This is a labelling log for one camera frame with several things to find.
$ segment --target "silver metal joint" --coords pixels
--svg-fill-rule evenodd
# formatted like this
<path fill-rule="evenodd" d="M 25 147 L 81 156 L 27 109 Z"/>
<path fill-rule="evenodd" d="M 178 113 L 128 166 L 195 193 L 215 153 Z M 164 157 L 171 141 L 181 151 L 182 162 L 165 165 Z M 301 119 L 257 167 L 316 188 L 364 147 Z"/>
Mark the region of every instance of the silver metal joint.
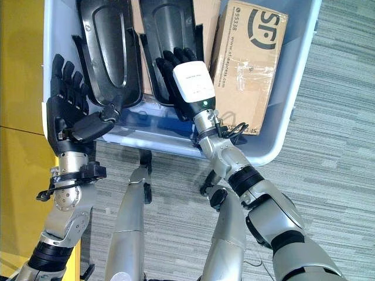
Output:
<path fill-rule="evenodd" d="M 86 153 L 67 151 L 59 155 L 59 174 L 79 172 L 88 163 Z"/>
<path fill-rule="evenodd" d="M 208 129 L 215 126 L 214 116 L 215 114 L 212 109 L 207 109 L 195 115 L 194 123 L 197 127 L 198 133 L 206 132 Z"/>

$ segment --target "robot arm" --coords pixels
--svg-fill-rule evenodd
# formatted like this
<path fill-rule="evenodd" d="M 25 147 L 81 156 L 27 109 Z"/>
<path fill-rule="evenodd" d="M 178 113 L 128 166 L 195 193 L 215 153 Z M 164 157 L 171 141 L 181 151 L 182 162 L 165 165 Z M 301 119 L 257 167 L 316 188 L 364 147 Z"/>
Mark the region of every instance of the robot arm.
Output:
<path fill-rule="evenodd" d="M 292 201 L 265 180 L 229 139 L 221 137 L 213 84 L 206 69 L 194 68 L 197 62 L 186 60 L 192 57 L 190 52 L 175 48 L 173 57 L 166 52 L 157 63 L 175 107 L 195 123 L 198 143 L 212 163 L 213 171 L 201 193 L 207 194 L 221 178 L 228 182 L 241 205 L 250 210 L 246 217 L 250 232 L 261 245 L 274 251 L 277 280 L 345 280 L 327 253 L 306 237 Z"/>
<path fill-rule="evenodd" d="M 95 202 L 94 182 L 106 177 L 105 167 L 89 162 L 93 139 L 109 131 L 115 118 L 108 118 L 110 105 L 101 114 L 88 115 L 86 96 L 90 87 L 81 85 L 82 74 L 57 54 L 52 64 L 51 97 L 47 101 L 48 141 L 59 166 L 52 168 L 48 190 L 37 200 L 54 193 L 53 207 L 30 259 L 17 281 L 60 281 L 73 247 L 88 225 Z"/>
<path fill-rule="evenodd" d="M 90 219 L 96 199 L 93 181 L 105 177 L 105 168 L 98 163 L 89 163 L 88 156 L 79 152 L 62 153 L 59 168 L 53 171 L 52 178 L 57 180 L 54 184 L 53 208 L 39 242 L 31 258 L 22 266 L 17 281 L 62 280 L 73 247 Z"/>

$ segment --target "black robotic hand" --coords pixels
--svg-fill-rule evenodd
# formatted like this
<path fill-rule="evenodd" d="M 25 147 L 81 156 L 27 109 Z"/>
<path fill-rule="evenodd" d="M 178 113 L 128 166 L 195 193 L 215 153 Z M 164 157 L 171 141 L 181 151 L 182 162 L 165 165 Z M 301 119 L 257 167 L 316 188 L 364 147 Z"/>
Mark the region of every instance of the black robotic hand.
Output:
<path fill-rule="evenodd" d="M 51 97 L 47 101 L 47 138 L 55 155 L 66 151 L 90 154 L 93 140 L 110 131 L 118 119 L 113 105 L 102 112 L 88 114 L 87 94 L 91 88 L 82 83 L 74 64 L 57 54 L 52 63 Z"/>
<path fill-rule="evenodd" d="M 202 61 L 188 48 L 174 48 L 163 52 L 164 58 L 156 63 L 163 75 L 170 100 L 182 121 L 192 121 L 194 116 L 207 109 L 215 109 L 213 84 Z"/>

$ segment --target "yellow panel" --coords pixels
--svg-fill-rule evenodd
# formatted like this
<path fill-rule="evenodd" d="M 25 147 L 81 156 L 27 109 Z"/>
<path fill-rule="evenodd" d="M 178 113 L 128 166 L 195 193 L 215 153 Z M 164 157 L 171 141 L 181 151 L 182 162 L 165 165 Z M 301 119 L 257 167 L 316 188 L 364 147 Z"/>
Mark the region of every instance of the yellow panel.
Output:
<path fill-rule="evenodd" d="M 43 0 L 0 1 L 1 126 L 43 133 Z"/>
<path fill-rule="evenodd" d="M 30 257 L 52 201 L 35 200 L 48 189 L 54 154 L 44 136 L 0 128 L 0 250 Z"/>
<path fill-rule="evenodd" d="M 81 241 L 74 247 L 70 259 L 66 264 L 66 271 L 63 281 L 80 280 L 80 261 L 81 261 Z"/>
<path fill-rule="evenodd" d="M 29 258 L 0 251 L 0 275 L 10 277 Z"/>

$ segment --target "gray carpet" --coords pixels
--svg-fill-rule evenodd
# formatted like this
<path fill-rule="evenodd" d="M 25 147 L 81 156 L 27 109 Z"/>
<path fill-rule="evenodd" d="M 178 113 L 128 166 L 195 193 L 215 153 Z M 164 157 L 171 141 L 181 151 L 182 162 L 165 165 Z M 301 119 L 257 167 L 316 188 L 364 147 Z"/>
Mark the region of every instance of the gray carpet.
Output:
<path fill-rule="evenodd" d="M 323 0 L 319 31 L 279 156 L 260 167 L 296 204 L 307 233 L 352 281 L 375 280 L 375 2 Z M 90 280 L 103 280 L 110 233 L 138 151 L 98 143 L 108 177 L 98 183 L 82 261 Z M 149 278 L 196 280 L 216 223 L 198 188 L 204 160 L 154 153 L 154 200 L 145 207 L 145 271 Z M 249 234 L 246 260 L 260 257 L 272 272 L 271 251 Z M 244 265 L 244 281 L 271 280 Z"/>

